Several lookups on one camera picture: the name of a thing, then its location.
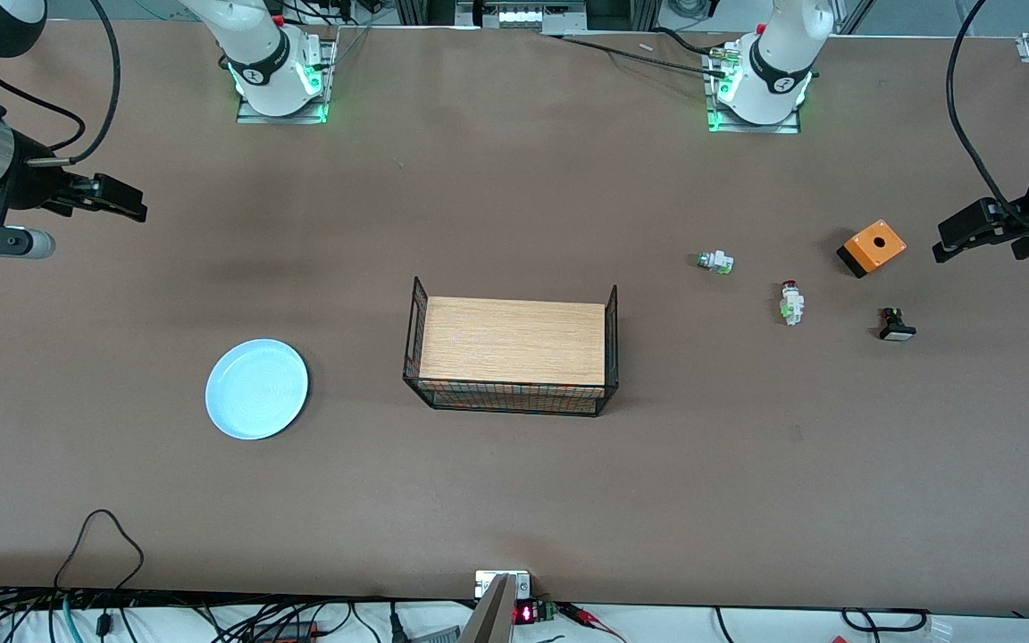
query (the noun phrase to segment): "grey floor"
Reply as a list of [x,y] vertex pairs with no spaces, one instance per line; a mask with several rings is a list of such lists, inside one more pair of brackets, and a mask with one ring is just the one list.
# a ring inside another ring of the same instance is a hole
[[[857,33],[954,37],[972,1],[878,0]],[[48,3],[51,17],[96,17],[86,0],[48,0]],[[110,16],[117,20],[159,20],[157,16],[193,20],[192,13],[188,13],[176,0],[102,0],[102,4]],[[714,21],[703,21],[694,29],[751,30],[768,16],[771,7],[769,0],[721,0],[718,16]],[[691,22],[674,16],[668,9],[662,11],[662,21],[673,29]],[[972,36],[1014,37],[1025,31],[1029,31],[1029,0],[990,0],[971,26]]]

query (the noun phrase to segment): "black wire basket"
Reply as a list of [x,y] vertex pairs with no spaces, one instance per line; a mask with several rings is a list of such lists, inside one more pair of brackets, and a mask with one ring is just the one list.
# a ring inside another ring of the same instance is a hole
[[428,293],[417,277],[416,285],[412,288],[407,347],[403,354],[403,381],[432,408],[595,418],[617,391],[617,286],[613,286],[606,303],[605,378],[603,383],[598,384],[421,378],[426,313]]

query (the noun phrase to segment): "orange block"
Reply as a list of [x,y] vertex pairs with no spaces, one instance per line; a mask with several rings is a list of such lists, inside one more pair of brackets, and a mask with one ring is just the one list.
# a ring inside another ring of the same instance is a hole
[[856,278],[874,272],[908,247],[891,226],[880,219],[845,241],[836,256],[849,265]]

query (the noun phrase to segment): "brown table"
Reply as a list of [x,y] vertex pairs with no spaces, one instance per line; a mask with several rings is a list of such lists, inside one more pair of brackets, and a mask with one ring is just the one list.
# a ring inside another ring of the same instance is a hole
[[[829,41],[790,138],[710,134],[700,78],[510,31],[375,31],[326,126],[237,126],[203,26],[118,37],[118,117],[81,170],[143,187],[150,219],[13,217],[58,252],[0,259],[0,583],[48,583],[109,507],[155,588],[449,598],[526,567],[574,601],[1029,610],[1029,260],[931,260],[987,193],[947,121],[951,41]],[[95,126],[109,93],[97,24],[0,73]],[[972,39],[958,94],[1021,193],[1029,64]],[[910,248],[857,281],[835,249],[881,217]],[[691,267],[716,248],[731,276]],[[425,407],[400,382],[416,274],[528,300],[617,284],[606,414]],[[876,338],[886,306],[915,341]],[[304,354],[312,395],[237,442],[205,381],[257,336]],[[131,563],[99,525],[68,581]]]

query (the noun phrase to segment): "light blue plate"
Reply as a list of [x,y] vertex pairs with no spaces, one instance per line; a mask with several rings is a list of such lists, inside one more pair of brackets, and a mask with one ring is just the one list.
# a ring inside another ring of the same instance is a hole
[[308,398],[308,367],[284,342],[251,341],[229,350],[205,386],[205,410],[225,435],[261,439],[296,419]]

